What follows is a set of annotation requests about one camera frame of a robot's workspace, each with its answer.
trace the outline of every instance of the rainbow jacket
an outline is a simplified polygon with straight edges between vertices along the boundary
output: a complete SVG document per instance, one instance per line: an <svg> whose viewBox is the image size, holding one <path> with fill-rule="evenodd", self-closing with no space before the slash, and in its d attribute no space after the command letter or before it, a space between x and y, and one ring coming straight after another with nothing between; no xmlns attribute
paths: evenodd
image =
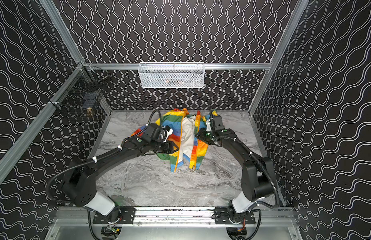
<svg viewBox="0 0 371 240"><path fill-rule="evenodd" d="M179 147L179 151L173 154L158 153L157 156L162 160L169 160L172 172L182 166L184 160L189 162L190 169L199 169L208 145L198 140L195 134L200 128L206 128L208 119L209 115L202 117L200 111L191 115L186 108L183 108L183 110L174 109L163 115L163 126L169 126L173 130L172 134L168 136L168 140L173 141ZM140 132L143 127L136 130L132 135Z"/></svg>

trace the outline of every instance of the marble tabletop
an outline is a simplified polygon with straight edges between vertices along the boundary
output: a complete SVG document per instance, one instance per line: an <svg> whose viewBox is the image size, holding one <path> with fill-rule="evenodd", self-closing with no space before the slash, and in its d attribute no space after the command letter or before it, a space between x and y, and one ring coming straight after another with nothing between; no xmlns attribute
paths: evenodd
<svg viewBox="0 0 371 240"><path fill-rule="evenodd" d="M96 155L119 145L148 121L150 113L112 112ZM247 112L219 114L226 128L234 130L240 140L260 154ZM169 162L156 155L138 157L105 173L96 187L118 204L131 206L226 206L241 192L241 166L224 148L209 146L199 170L189 169L188 164L185 161L176 172L171 172ZM273 203L273 198L270 196L267 201Z"/></svg>

